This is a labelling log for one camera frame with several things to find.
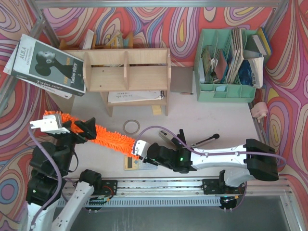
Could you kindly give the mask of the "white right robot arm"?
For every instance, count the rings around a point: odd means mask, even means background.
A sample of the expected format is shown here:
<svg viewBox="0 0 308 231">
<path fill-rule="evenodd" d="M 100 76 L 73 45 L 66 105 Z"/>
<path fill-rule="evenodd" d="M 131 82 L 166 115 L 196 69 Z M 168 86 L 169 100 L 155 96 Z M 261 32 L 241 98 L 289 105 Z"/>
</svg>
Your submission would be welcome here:
<svg viewBox="0 0 308 231">
<path fill-rule="evenodd" d="M 232 188 L 250 180 L 271 182 L 279 179 L 275 150 L 255 139 L 247 139 L 243 145 L 216 150 L 188 150 L 183 146 L 173 150 L 153 143 L 145 149 L 145 159 L 181 174 L 220 167 L 219 186 Z"/>
</svg>

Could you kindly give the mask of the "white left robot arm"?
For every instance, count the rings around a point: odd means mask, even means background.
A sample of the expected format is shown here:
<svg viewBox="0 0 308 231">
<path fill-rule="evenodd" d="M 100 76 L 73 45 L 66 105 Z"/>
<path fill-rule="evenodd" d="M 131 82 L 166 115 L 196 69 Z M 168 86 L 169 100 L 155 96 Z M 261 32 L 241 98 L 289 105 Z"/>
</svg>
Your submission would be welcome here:
<svg viewBox="0 0 308 231">
<path fill-rule="evenodd" d="M 102 176 L 93 170 L 84 170 L 65 207 L 54 218 L 54 212 L 70 173 L 76 144 L 97 137 L 96 120 L 62 122 L 61 116 L 45 115 L 31 121 L 28 133 L 36 144 L 32 152 L 31 178 L 27 184 L 28 231 L 68 231 L 88 198 L 103 188 Z"/>
</svg>

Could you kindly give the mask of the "yellow blue calculator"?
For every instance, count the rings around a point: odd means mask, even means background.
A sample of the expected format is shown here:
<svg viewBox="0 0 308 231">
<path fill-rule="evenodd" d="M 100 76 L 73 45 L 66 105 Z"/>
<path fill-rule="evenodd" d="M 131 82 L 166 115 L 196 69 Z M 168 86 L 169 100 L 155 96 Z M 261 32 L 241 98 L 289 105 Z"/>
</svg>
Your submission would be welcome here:
<svg viewBox="0 0 308 231">
<path fill-rule="evenodd" d="M 134 159 L 132 157 L 124 157 L 124 170 L 125 171 L 138 171 L 138 170 L 156 170 L 157 166 L 144 163 L 139 159 Z"/>
</svg>

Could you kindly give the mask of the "orange chenille duster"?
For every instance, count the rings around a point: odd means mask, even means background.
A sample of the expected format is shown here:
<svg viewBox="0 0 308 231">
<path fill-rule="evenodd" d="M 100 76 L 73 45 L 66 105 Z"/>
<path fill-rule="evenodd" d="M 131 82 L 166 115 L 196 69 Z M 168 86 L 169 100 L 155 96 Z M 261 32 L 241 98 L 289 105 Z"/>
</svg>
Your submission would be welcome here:
<svg viewBox="0 0 308 231">
<path fill-rule="evenodd" d="M 79 121 L 78 118 L 71 116 L 68 113 L 63 113 L 61 111 L 45 111 L 44 116 L 59 114 L 61 116 L 62 122 L 72 121 L 71 129 L 75 133 L 82 132 L 82 130 L 75 125 L 76 121 Z M 132 154 L 132 148 L 135 140 L 131 137 L 123 135 L 119 132 L 110 132 L 106 128 L 95 125 L 97 137 L 94 140 L 90 140 L 93 143 L 99 144 L 101 146 L 107 147 L 109 149 L 113 149 L 117 152 L 121 152 L 122 154 L 138 159 L 136 156 Z"/>
</svg>

